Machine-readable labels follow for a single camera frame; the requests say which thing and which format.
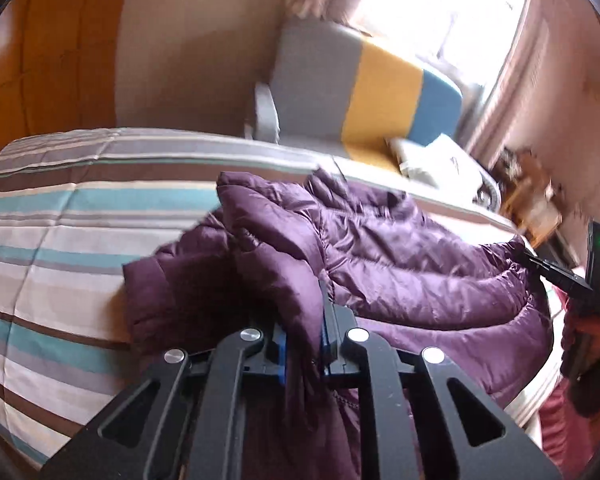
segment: person's arm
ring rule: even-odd
[[[600,411],[600,317],[578,318],[567,313],[562,337],[563,348],[571,345],[575,330],[592,336],[587,356],[590,367],[577,381],[570,384],[568,396],[579,415],[591,417]]]

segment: human hand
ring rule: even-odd
[[[600,316],[576,316],[569,311],[564,316],[564,329],[562,330],[562,349],[567,350],[573,344],[575,332],[589,334],[591,345],[586,358],[586,368],[600,360]]]

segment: bed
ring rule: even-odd
[[[19,139],[0,152],[0,436],[39,468],[125,383],[136,360],[121,265],[178,238],[218,205],[221,171],[302,182],[318,166],[406,190],[472,243],[514,226],[478,206],[365,164],[307,150],[178,130],[112,128]],[[537,412],[559,378],[555,345],[507,407],[538,444]]]

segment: bright window light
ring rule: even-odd
[[[524,0],[362,0],[354,25],[468,82],[497,74]]]

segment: jacket sleeve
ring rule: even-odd
[[[590,417],[600,411],[600,361],[570,385],[569,398],[581,416]]]

